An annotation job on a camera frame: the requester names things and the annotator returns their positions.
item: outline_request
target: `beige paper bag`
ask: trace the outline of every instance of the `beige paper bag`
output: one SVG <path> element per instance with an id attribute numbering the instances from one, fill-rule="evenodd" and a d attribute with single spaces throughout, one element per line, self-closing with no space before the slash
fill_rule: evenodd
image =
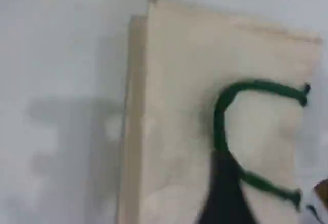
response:
<path id="1" fill-rule="evenodd" d="M 259 78 L 301 88 L 321 54 L 316 34 L 170 0 L 132 21 L 120 224 L 190 224 L 207 196 L 213 104 L 222 87 Z M 291 189 L 303 108 L 243 92 L 226 113 L 237 160 Z M 260 224 L 297 223 L 293 206 L 243 185 Z"/>

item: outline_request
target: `gray surface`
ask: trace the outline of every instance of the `gray surface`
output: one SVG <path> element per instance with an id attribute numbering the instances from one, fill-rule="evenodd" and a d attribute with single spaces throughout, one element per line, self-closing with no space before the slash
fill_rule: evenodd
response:
<path id="1" fill-rule="evenodd" d="M 127 24 L 145 1 L 0 0 L 0 223 L 114 223 Z M 326 38 L 326 0 L 188 1 Z M 327 79 L 325 58 L 300 139 L 305 189 L 328 174 Z"/>

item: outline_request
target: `white wall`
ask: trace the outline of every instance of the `white wall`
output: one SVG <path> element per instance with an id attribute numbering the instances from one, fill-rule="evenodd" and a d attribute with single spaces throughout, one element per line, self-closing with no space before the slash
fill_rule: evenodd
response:
<path id="1" fill-rule="evenodd" d="M 145 1 L 0 0 L 0 223 L 114 223 L 127 24 Z M 327 0 L 188 1 L 327 36 Z M 317 74 L 298 153 L 305 189 L 328 175 L 315 166 L 328 166 L 328 62 Z"/>

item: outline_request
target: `rope handle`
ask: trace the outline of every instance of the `rope handle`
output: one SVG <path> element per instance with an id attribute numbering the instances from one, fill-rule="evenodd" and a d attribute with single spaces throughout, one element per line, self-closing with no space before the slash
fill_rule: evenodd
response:
<path id="1" fill-rule="evenodd" d="M 292 98 L 305 107 L 308 104 L 307 95 L 310 91 L 310 85 L 305 84 L 303 90 L 300 91 L 268 80 L 246 80 L 233 83 L 224 88 L 215 105 L 213 117 L 214 149 L 220 153 L 230 154 L 226 138 L 225 111 L 234 101 L 237 94 L 246 90 L 262 91 Z M 295 206 L 295 209 L 299 211 L 302 198 L 300 189 L 289 190 L 284 187 L 276 186 L 264 177 L 245 170 L 241 165 L 239 165 L 239 167 L 241 171 L 240 177 L 244 182 L 260 191 L 275 195 L 282 200 L 289 200 Z"/>

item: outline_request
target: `black object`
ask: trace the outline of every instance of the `black object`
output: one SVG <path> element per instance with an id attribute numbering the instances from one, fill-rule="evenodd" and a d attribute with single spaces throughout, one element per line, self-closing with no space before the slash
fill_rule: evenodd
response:
<path id="1" fill-rule="evenodd" d="M 230 153 L 214 151 L 207 202 L 198 224 L 257 224 L 240 187 L 241 170 Z"/>

